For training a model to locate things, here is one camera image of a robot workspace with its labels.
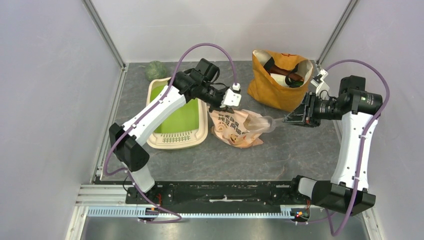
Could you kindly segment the clear plastic scoop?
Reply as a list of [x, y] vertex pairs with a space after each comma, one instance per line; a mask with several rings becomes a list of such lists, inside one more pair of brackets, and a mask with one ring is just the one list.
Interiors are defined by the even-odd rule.
[[249, 117], [243, 123], [251, 133], [271, 133], [277, 127], [286, 125], [285, 118], [273, 118], [271, 116]]

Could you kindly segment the cream green litter box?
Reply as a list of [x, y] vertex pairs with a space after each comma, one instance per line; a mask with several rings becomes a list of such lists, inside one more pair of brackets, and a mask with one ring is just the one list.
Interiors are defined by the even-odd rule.
[[204, 142], [208, 132], [207, 104], [196, 98], [173, 112], [146, 143], [160, 150], [185, 149]]

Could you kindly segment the pink cat litter bag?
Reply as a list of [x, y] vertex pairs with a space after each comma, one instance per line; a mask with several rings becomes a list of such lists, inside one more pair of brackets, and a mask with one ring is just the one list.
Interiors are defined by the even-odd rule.
[[260, 139], [261, 131], [247, 128], [253, 120], [262, 117], [259, 113], [247, 109], [234, 110], [233, 113], [214, 110], [209, 116], [212, 120], [211, 133], [232, 147], [244, 149], [264, 143]]

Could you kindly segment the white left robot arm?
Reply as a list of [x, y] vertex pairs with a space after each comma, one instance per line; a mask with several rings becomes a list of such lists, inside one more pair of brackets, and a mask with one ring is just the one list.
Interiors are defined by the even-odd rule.
[[148, 168], [150, 155], [143, 145], [171, 114], [193, 99], [221, 107], [228, 87], [216, 89], [213, 86], [219, 75], [219, 67], [202, 58], [194, 68], [176, 72], [154, 101], [135, 117], [122, 125], [114, 123], [109, 127], [111, 153], [128, 170], [138, 187], [137, 197], [144, 204], [152, 204], [157, 191]]

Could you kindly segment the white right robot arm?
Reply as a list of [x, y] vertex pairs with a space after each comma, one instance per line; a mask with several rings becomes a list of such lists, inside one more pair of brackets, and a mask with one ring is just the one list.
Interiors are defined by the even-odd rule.
[[366, 79], [347, 76], [341, 79], [338, 96], [322, 99], [308, 92], [301, 104], [283, 122], [315, 128], [322, 120], [341, 121], [339, 157], [330, 180], [314, 180], [297, 175], [288, 191], [289, 200], [300, 205], [308, 198], [313, 205], [355, 216], [375, 205], [376, 196], [368, 192], [368, 159], [371, 138], [378, 123], [375, 116], [383, 97], [365, 90]]

